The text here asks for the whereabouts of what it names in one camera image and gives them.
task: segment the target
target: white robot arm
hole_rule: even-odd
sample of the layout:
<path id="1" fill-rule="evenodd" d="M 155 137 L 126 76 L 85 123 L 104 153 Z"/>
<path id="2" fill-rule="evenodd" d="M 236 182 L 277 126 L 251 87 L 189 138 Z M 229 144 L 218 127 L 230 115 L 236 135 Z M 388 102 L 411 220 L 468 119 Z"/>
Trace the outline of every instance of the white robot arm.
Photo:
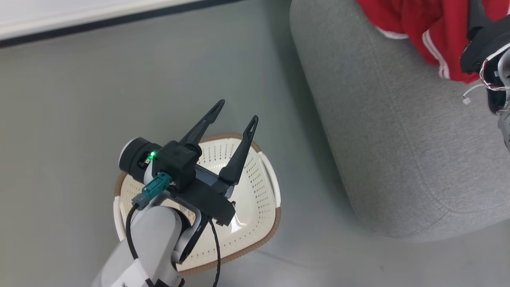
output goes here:
<path id="1" fill-rule="evenodd" d="M 213 220 L 229 225 L 235 215 L 230 202 L 239 183 L 258 117 L 254 116 L 243 139 L 219 175 L 197 165 L 202 150 L 198 145 L 225 101 L 219 101 L 179 142 L 164 146 L 135 138 L 122 149 L 119 167 L 145 184 L 133 198 L 125 224 L 126 239 L 119 243 L 96 276 L 92 287 L 182 287 L 184 279 L 176 270 L 193 250 L 205 226 L 210 224 L 218 251 L 219 243 Z M 195 213 L 193 225 L 179 211 L 160 206 L 171 199 Z"/>

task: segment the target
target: cable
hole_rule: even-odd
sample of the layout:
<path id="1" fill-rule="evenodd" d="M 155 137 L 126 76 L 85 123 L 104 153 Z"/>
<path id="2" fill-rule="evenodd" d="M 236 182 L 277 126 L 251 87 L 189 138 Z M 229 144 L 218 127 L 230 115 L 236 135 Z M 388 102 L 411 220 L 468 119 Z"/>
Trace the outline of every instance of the cable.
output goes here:
<path id="1" fill-rule="evenodd" d="M 127 214 L 126 218 L 126 239 L 127 239 L 127 245 L 129 246 L 129 251 L 131 252 L 131 256 L 133 256 L 134 260 L 138 259 L 138 253 L 136 253 L 135 245 L 133 244 L 133 238 L 131 237 L 131 218 L 133 217 L 133 213 L 135 213 L 135 210 L 138 208 L 138 203 L 135 203 L 129 213 Z M 145 283 L 149 287 L 154 287 L 154 283 L 150 278 L 147 278 L 145 280 Z"/>
<path id="2" fill-rule="evenodd" d="M 480 76 L 480 80 L 481 80 L 482 84 L 487 89 L 493 90 L 493 91 L 508 91 L 508 90 L 510 90 L 510 87 L 497 87 L 497 86 L 493 86 L 491 83 L 488 83 L 485 80 L 485 76 L 483 74 L 483 70 L 485 69 L 485 66 L 487 65 L 488 61 L 489 61 L 488 59 L 485 59 L 485 61 L 483 62 L 483 64 L 480 67 L 480 73 L 478 73 L 478 75 Z"/>
<path id="3" fill-rule="evenodd" d="M 216 250 L 218 251 L 218 268 L 216 269 L 216 278 L 214 279 L 213 287 L 218 285 L 218 280 L 220 279 L 220 266 L 221 266 L 221 254 L 220 254 L 220 242 L 218 241 L 218 234 L 216 234 L 216 228 L 214 228 L 214 223 L 212 219 L 209 219 L 209 224 L 211 225 L 211 229 L 214 234 L 214 241 L 216 242 Z"/>
<path id="4" fill-rule="evenodd" d="M 472 90 L 474 90 L 474 89 L 476 89 L 476 88 L 478 88 L 478 87 L 485 87 L 485 85 L 484 85 L 484 84 L 478 84 L 478 85 L 472 86 L 469 90 L 467 90 L 467 91 L 464 93 L 464 95 L 462 95 L 462 98 L 464 98 L 464 99 L 462 100 L 462 102 L 463 102 L 465 105 L 467 105 L 467 104 L 471 103 L 471 100 L 469 99 L 469 97 L 467 97 L 467 95 L 468 95 L 468 94 L 469 94 Z"/>

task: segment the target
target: perforated basket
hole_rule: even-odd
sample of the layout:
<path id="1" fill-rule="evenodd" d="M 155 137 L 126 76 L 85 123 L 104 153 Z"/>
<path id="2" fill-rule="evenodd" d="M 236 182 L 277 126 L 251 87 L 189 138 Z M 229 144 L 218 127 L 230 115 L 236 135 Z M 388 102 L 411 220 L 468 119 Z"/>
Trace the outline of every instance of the perforated basket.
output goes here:
<path id="1" fill-rule="evenodd" d="M 198 164 L 218 174 L 232 157 L 241 142 L 239 134 L 224 134 L 202 140 L 202 156 Z M 143 184 L 131 176 L 121 174 L 115 186 L 113 204 L 115 227 L 120 240 L 125 238 L 124 223 L 131 209 L 131 199 L 141 193 Z M 268 242 L 280 222 L 280 190 L 271 163 L 253 142 L 239 184 L 230 198 L 236 202 L 236 215 L 229 226 L 216 226 L 220 242 L 221 262 L 234 260 Z M 171 200 L 164 206 L 181 210 L 191 221 L 195 215 Z M 211 227 L 207 225 L 193 252 L 177 269 L 183 275 L 195 274 L 217 265 L 216 244 Z"/>

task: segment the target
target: gray floor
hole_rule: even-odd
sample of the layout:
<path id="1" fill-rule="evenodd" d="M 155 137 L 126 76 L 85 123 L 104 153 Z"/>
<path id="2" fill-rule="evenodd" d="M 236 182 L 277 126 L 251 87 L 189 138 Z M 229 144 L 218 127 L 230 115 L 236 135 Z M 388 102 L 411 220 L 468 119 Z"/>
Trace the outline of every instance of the gray floor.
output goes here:
<path id="1" fill-rule="evenodd" d="M 247 0 L 0 50 L 1 286 L 88 286 L 117 243 L 123 144 L 180 138 L 225 98 L 208 134 L 256 141 L 282 222 L 222 267 L 220 286 L 508 286 L 510 224 L 429 244 L 378 237 L 349 207 L 288 24 L 290 1 Z M 187 278 L 210 286 L 215 271 Z"/>

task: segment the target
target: green led light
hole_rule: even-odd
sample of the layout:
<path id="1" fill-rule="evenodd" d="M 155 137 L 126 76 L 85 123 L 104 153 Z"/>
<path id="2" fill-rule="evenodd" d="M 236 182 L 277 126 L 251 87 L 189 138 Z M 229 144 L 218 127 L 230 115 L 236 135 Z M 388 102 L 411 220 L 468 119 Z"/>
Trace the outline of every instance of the green led light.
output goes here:
<path id="1" fill-rule="evenodd" d="M 154 157 L 156 156 L 156 152 L 151 152 L 149 154 L 149 156 L 147 157 L 150 161 L 152 161 L 154 159 Z"/>

